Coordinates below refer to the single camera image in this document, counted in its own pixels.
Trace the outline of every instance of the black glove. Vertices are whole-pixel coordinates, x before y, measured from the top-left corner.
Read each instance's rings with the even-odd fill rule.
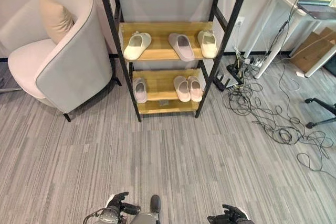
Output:
[[[234,224],[229,215],[208,216],[208,221],[210,224]]]
[[[224,210],[224,213],[226,216],[228,216],[229,220],[231,222],[229,223],[236,223],[238,219],[244,218],[247,219],[246,215],[239,210],[237,207],[229,206],[229,205],[223,205],[223,208],[227,209]]]

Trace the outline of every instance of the white armchair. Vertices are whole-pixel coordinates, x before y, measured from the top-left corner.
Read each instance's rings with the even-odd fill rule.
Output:
[[[48,37],[38,0],[30,0],[0,29],[14,79],[28,94],[67,113],[98,93],[112,77],[94,0],[56,0],[74,26],[55,45]]]

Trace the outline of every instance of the shoe rack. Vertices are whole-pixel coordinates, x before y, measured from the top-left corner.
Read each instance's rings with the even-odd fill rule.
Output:
[[[210,86],[215,78],[220,60],[225,51],[227,42],[236,23],[240,8],[244,0],[236,0],[235,6],[227,21],[219,8],[218,0],[213,0],[208,22],[166,22],[166,23],[127,23],[124,22],[122,9],[119,0],[115,0],[115,11],[113,13],[109,0],[102,0],[105,12],[108,18],[109,26],[113,35],[114,42],[127,87],[133,102],[135,113],[139,122],[141,114],[171,113],[196,111],[197,118],[201,112],[206,100]],[[197,34],[201,30],[212,30],[213,20],[217,18],[220,26],[224,30],[224,37],[218,47],[217,56],[214,59],[206,59],[202,56],[201,47],[197,41]],[[152,43],[143,52],[136,61],[174,61],[180,60],[174,49],[168,41],[170,33],[185,34],[193,48],[195,60],[198,60],[196,69],[185,70],[152,70],[152,71],[135,71],[132,61],[125,60],[123,51],[128,44],[132,34],[136,31],[149,33],[152,37]],[[119,38],[119,32],[123,37],[123,45]],[[210,75],[207,74],[203,60],[213,60],[214,64]],[[181,102],[179,101],[174,89],[173,80],[176,76],[198,76],[200,71],[203,73],[206,86],[203,92],[201,102]],[[137,104],[132,88],[133,78],[143,77],[146,80],[148,101]]]

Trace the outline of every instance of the cream slipper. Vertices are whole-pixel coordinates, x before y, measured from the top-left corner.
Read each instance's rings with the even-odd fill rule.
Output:
[[[212,31],[200,31],[197,35],[201,46],[202,55],[205,58],[215,58],[217,55],[217,43]]]
[[[137,103],[145,103],[147,101],[146,82],[143,78],[133,80],[133,93]]]
[[[192,61],[195,59],[194,51],[187,36],[184,34],[169,34],[168,40],[181,60]]]
[[[174,87],[177,96],[181,102],[190,101],[190,93],[188,88],[188,82],[184,76],[177,76],[174,79]]]
[[[136,31],[124,51],[124,57],[127,60],[137,60],[146,48],[151,44],[152,37],[148,33]]]
[[[194,102],[200,102],[202,100],[202,88],[199,83],[199,79],[196,76],[188,77],[188,87],[190,91],[191,100]]]

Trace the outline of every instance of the gray carpet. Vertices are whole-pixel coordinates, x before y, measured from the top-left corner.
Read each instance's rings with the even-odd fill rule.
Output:
[[[330,118],[303,100],[335,103],[336,78],[319,70],[303,79],[286,67],[290,114],[304,123]],[[198,119],[147,115],[139,123],[117,69],[123,86],[110,84],[70,112],[71,123],[23,91],[0,94],[1,223],[81,223],[122,191],[142,211],[159,194],[163,224],[206,224],[223,203],[244,208],[256,224],[336,223],[336,180],[296,160],[302,151],[318,155],[315,148],[273,142],[252,116],[227,109],[227,93],[214,85]],[[282,65],[271,65],[258,80],[270,108],[286,104],[277,85],[281,73]],[[16,87],[7,63],[0,63],[0,76]],[[316,130],[336,140],[336,123]],[[328,153],[324,169],[336,176],[336,147]]]

